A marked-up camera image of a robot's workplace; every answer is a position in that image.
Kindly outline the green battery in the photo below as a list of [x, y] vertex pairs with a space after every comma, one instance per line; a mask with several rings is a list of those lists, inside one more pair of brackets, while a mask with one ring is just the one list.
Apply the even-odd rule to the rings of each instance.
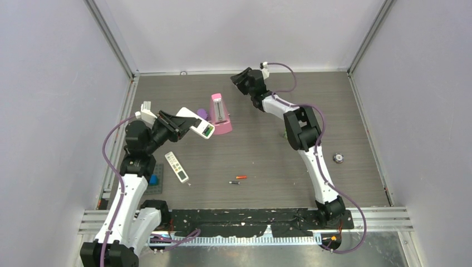
[[203, 135], [204, 135], [205, 137], [210, 137], [210, 136], [212, 135], [212, 133], [213, 133], [213, 130], [214, 130], [214, 127], [211, 126], [211, 125], [208, 125], [208, 126], [205, 128], [205, 130], [203, 131]]

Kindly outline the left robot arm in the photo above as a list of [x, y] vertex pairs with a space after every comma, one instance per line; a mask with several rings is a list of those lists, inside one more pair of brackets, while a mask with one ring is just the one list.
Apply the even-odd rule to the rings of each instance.
[[102, 155], [119, 181], [115, 198], [101, 229], [93, 241], [80, 250], [83, 266], [139, 266], [139, 256], [151, 233], [165, 230], [171, 222], [164, 200], [140, 200], [156, 165], [153, 153], [165, 142], [177, 142], [202, 119], [182, 117], [159, 111], [139, 111], [120, 121], [125, 125], [125, 157], [117, 169]]

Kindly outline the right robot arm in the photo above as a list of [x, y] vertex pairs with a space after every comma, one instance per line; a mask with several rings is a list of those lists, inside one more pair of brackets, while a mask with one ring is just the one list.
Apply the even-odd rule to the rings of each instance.
[[250, 96], [255, 108], [283, 120], [288, 143], [301, 156], [312, 180], [316, 197], [316, 223], [324, 228], [332, 228], [340, 221], [346, 207], [324, 161], [321, 146], [324, 131], [312, 106], [290, 103], [267, 89], [267, 73], [262, 69], [248, 67], [231, 76], [230, 80], [242, 94]]

